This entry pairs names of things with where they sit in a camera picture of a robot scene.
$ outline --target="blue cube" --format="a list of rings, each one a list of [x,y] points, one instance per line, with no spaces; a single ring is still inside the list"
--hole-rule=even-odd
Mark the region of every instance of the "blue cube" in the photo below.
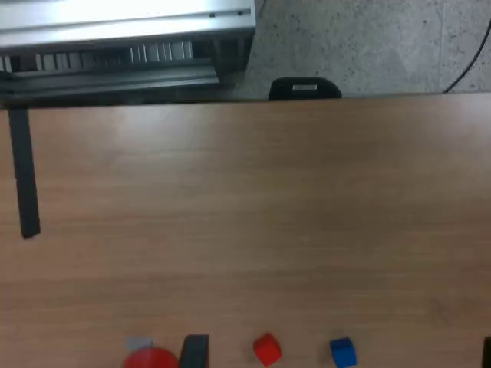
[[[347,368],[356,366],[356,352],[354,351],[353,342],[348,337],[330,342],[332,357],[337,368]]]

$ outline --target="black object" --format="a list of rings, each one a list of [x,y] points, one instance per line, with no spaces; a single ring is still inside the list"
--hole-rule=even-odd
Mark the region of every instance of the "black object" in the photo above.
[[[189,335],[184,340],[179,368],[208,367],[208,335]]]
[[[484,339],[482,368],[491,368],[491,337]]]
[[[445,94],[448,94],[460,81],[467,75],[467,73],[470,72],[470,70],[473,68],[474,64],[476,63],[477,59],[481,55],[481,52],[483,52],[484,46],[486,45],[486,42],[488,41],[489,33],[491,32],[491,19],[489,20],[488,28],[486,29],[486,33],[484,34],[484,38],[481,41],[481,45],[479,46],[479,49],[477,50],[476,54],[474,55],[474,58],[471,60],[467,68],[462,72],[462,74],[444,91]]]
[[[14,156],[21,232],[24,239],[29,239],[41,232],[41,225],[28,111],[26,109],[9,110],[8,122]]]
[[[320,77],[279,78],[272,83],[269,91],[270,101],[323,100],[342,97],[343,94],[336,84]]]

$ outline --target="table surface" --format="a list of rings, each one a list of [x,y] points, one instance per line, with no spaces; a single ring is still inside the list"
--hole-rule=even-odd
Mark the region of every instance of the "table surface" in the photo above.
[[[476,368],[491,334],[491,95],[31,110],[21,240],[0,113],[0,366]]]

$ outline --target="black metal bar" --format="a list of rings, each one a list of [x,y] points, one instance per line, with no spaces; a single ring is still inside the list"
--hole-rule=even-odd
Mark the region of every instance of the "black metal bar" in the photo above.
[[[189,335],[184,340],[179,368],[207,368],[208,335]]]
[[[24,239],[29,239],[41,232],[41,225],[28,111],[26,109],[9,110],[8,120],[12,155],[14,156],[21,232]]]

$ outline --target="black cable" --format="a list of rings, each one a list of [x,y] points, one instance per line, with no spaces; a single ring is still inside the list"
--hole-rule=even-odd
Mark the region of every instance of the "black cable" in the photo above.
[[[266,2],[268,2],[268,0],[264,0],[262,2],[262,7],[259,9],[259,12],[258,12],[258,17],[262,17],[262,11],[264,10],[264,8],[266,7]]]
[[[483,41],[481,42],[481,45],[479,46],[479,50],[477,50],[476,55],[474,56],[474,59],[472,59],[470,64],[467,66],[466,70],[464,70],[463,73],[444,91],[445,94],[448,94],[458,83],[460,83],[460,81],[473,68],[477,59],[481,55],[481,52],[483,52],[484,46],[486,45],[486,42],[488,41],[488,37],[489,37],[490,32],[491,32],[491,19],[489,20],[488,29],[486,30],[486,34],[484,35]]]

